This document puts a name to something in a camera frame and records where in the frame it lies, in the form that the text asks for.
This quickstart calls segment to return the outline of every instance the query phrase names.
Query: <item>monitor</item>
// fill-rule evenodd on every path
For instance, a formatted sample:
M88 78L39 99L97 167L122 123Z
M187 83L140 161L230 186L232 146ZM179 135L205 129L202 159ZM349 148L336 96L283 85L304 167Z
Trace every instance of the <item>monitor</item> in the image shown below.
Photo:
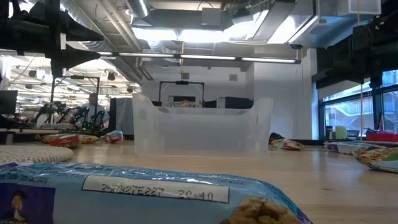
M0 90L0 114L15 114L17 90Z

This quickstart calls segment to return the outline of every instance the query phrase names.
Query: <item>clear plastic bin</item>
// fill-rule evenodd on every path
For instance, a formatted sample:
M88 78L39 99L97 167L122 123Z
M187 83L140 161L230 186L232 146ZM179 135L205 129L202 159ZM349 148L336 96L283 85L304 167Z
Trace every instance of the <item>clear plastic bin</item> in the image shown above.
M134 94L132 108L139 156L258 157L268 148L270 98L250 110L171 108Z

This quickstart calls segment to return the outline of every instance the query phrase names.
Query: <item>snack bag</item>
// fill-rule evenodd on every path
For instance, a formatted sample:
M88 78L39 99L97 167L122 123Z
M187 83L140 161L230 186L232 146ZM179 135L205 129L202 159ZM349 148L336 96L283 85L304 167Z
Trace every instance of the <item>snack bag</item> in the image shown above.
M378 146L375 144L368 144L363 142L325 142L324 147L327 148L330 152L338 152L347 155L352 155L352 151L357 151L360 149L387 149L387 147L384 146Z
M398 173L398 148L353 150L353 155L357 161L372 169Z
M59 139L51 140L50 146L67 147L69 149L77 149L81 146L81 139L79 134L67 134Z
M276 186L226 174L61 162L0 169L0 208L16 192L29 223L312 224Z
M104 136L102 136L101 138L105 139L105 141L109 142L109 143L115 143L117 141L123 141L123 132L122 131L111 131L108 134L105 134Z
M97 136L92 136L92 135L87 135L87 134L81 134L80 138L81 138L82 144L94 143L94 142L98 141L98 139L99 139Z
M70 134L49 134L49 135L45 135L45 136L40 136L39 134L36 134L35 138L44 143L49 143L52 140L60 139L63 136L69 136L69 135Z
M288 139L272 140L271 146L278 149L295 150L295 151L304 149L303 144Z

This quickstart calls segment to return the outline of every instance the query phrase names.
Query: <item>person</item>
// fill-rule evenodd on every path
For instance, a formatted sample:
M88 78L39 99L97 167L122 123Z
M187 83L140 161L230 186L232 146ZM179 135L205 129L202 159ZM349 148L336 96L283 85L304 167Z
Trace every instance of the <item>person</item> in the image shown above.
M22 208L24 206L24 200L26 199L26 194L20 190L17 190L12 195L11 200L11 210L6 212L0 219L0 223L20 223L28 224L29 221L27 217L22 213Z
M95 113L95 104L97 104L97 101L98 101L98 95L96 93L91 93L88 98L88 103L85 103L84 105L81 106L82 108L86 107L89 109L88 116L87 116L88 121L91 119L91 116L93 116ZM103 122L104 123L107 122L109 120L108 113L106 112L106 110L103 106L101 106L100 104L97 104L97 113L100 111L105 112Z

